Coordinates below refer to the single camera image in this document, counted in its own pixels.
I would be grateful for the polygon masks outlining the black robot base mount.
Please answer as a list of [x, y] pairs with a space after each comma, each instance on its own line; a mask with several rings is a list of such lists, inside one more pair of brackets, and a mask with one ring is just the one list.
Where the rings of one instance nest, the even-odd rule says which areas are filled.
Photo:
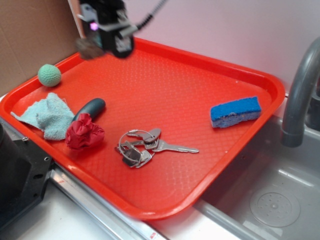
[[13, 140], [0, 126], [0, 229], [39, 204], [53, 159], [28, 138]]

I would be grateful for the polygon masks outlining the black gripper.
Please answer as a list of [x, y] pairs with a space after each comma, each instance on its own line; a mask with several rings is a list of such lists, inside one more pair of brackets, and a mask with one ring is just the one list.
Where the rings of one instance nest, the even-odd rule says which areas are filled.
[[133, 34], [138, 27], [130, 22], [122, 0], [80, 0], [80, 13], [84, 37], [93, 39], [105, 54], [125, 59], [134, 50]]

